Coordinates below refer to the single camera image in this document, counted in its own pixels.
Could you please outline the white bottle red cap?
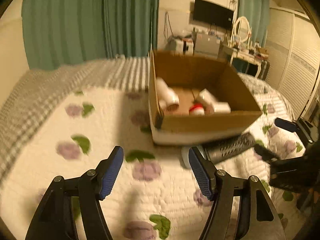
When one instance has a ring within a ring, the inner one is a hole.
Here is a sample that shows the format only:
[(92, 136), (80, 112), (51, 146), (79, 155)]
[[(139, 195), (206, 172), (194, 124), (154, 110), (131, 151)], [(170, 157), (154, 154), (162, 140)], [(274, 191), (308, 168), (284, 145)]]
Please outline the white bottle red cap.
[(189, 108), (189, 115), (205, 115), (204, 107), (201, 103), (195, 103)]

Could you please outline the white pump bottle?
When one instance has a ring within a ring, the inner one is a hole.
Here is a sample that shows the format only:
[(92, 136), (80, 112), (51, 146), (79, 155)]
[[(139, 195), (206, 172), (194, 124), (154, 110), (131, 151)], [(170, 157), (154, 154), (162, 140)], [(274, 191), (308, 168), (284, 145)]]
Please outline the white pump bottle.
[(160, 77), (156, 78), (156, 91), (159, 106), (163, 111), (175, 111), (180, 105), (180, 100), (175, 91), (168, 87), (167, 83)]

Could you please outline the white small box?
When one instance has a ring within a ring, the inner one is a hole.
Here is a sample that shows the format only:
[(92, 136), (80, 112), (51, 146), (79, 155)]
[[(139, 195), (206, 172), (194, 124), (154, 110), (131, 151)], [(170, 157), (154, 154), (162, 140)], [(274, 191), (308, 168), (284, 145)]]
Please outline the white small box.
[(231, 113), (231, 108), (227, 102), (213, 102), (212, 109), (214, 113)]
[(203, 89), (199, 92), (198, 96), (195, 99), (198, 103), (201, 103), (204, 107), (204, 109), (207, 109), (208, 107), (212, 107), (213, 102), (217, 102), (215, 96), (211, 92), (209, 92), (207, 89)]

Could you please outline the black striped suitcase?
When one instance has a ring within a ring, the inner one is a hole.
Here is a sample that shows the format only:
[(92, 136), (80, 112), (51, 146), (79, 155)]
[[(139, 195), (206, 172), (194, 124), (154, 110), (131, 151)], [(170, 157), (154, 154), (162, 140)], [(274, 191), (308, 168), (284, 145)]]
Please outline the black striped suitcase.
[(270, 63), (268, 61), (262, 61), (261, 71), (258, 75), (258, 79), (265, 80), (267, 77), (269, 68), (270, 68)]

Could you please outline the white louvered wardrobe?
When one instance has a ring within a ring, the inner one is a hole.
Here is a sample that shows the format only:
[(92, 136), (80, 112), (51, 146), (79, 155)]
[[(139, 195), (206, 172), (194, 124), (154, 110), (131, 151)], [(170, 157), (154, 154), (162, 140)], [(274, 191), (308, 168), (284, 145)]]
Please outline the white louvered wardrobe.
[(307, 117), (319, 87), (319, 35), (307, 16), (270, 8), (265, 48), (270, 68), (266, 82), (289, 101), (294, 116)]

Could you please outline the brown cardboard box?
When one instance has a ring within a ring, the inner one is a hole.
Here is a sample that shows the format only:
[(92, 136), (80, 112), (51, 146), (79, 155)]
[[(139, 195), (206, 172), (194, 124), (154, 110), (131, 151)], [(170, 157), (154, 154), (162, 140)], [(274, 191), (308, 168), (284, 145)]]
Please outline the brown cardboard box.
[(157, 50), (151, 53), (149, 115), (157, 145), (197, 145), (241, 134), (261, 110), (227, 62)]

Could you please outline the white floral quilt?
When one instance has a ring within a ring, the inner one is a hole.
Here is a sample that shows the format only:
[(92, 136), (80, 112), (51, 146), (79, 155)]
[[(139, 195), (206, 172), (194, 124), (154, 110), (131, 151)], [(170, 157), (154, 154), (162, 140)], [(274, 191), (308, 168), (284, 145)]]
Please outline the white floral quilt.
[(198, 239), (211, 205), (181, 149), (153, 143), (148, 95), (91, 88), (69, 94), (21, 148), (1, 188), (1, 218), (24, 239), (55, 176), (74, 178), (109, 156), (125, 158), (101, 203), (114, 239)]

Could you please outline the white dressing table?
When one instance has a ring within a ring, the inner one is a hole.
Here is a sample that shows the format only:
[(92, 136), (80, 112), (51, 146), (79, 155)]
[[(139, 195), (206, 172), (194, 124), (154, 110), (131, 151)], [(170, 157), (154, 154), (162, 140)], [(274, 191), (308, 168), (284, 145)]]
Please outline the white dressing table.
[(257, 67), (257, 72), (256, 72), (254, 77), (258, 79), (258, 75), (259, 75), (259, 73), (261, 71), (261, 63), (262, 63), (262, 61), (266, 61), (266, 60), (264, 60), (262, 58), (259, 58), (259, 57), (255, 56), (255, 55), (251, 55), (249, 53), (246, 53), (244, 51), (228, 47), (225, 44), (223, 45), (223, 50), (222, 51), (230, 56), (229, 64), (231, 66), (233, 65), (234, 59), (239, 59), (241, 61), (244, 61), (248, 65), (249, 64), (255, 65)]

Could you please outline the oval white vanity mirror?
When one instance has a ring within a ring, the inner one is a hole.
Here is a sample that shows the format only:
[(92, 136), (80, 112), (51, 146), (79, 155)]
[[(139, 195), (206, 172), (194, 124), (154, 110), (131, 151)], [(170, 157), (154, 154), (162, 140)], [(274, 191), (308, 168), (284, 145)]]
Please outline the oval white vanity mirror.
[(232, 42), (249, 42), (252, 35), (252, 28), (245, 16), (240, 16), (233, 25), (231, 40)]

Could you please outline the silver mini fridge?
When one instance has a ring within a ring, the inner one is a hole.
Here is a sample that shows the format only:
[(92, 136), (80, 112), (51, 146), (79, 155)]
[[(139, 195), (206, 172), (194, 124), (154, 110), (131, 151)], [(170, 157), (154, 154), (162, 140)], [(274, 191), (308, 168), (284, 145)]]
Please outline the silver mini fridge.
[(194, 54), (218, 58), (220, 39), (215, 35), (197, 33), (195, 36)]

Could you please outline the grey checkered bed sheet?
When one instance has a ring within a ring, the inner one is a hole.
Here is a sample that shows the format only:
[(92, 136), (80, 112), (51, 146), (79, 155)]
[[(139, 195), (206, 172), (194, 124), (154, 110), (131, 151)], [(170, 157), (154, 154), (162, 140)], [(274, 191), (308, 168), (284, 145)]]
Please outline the grey checkered bed sheet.
[(64, 65), (54, 71), (30, 70), (16, 83), (1, 107), (1, 181), (21, 148), (69, 94), (92, 87), (142, 92), (149, 86), (148, 57), (120, 57)]

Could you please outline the white suitcase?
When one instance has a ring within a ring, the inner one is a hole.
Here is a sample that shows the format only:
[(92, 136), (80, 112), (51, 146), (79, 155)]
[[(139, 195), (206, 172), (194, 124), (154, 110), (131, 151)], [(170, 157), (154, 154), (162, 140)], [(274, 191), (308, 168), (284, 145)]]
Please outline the white suitcase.
[(178, 54), (193, 55), (194, 42), (191, 38), (175, 38), (170, 42), (170, 50)]

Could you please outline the small teal curtain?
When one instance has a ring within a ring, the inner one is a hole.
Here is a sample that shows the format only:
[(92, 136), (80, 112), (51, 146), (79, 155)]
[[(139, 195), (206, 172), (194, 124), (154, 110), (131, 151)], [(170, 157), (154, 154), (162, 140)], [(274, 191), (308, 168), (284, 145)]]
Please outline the small teal curtain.
[(245, 16), (252, 28), (251, 40), (265, 45), (270, 20), (270, 0), (239, 0), (238, 16)]

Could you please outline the large teal curtain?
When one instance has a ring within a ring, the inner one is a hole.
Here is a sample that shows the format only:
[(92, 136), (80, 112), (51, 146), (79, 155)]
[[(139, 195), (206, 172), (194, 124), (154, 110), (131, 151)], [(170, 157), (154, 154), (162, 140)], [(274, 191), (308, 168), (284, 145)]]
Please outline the large teal curtain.
[(142, 57), (157, 46), (159, 0), (23, 0), (30, 69), (54, 70), (118, 55)]

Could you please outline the black wall television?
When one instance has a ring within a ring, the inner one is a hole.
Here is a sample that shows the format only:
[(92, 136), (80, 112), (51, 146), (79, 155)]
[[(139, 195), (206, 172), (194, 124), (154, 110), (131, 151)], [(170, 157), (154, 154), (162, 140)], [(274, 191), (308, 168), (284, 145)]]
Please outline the black wall television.
[(215, 25), (226, 30), (233, 26), (234, 11), (205, 0), (195, 0), (193, 20)]

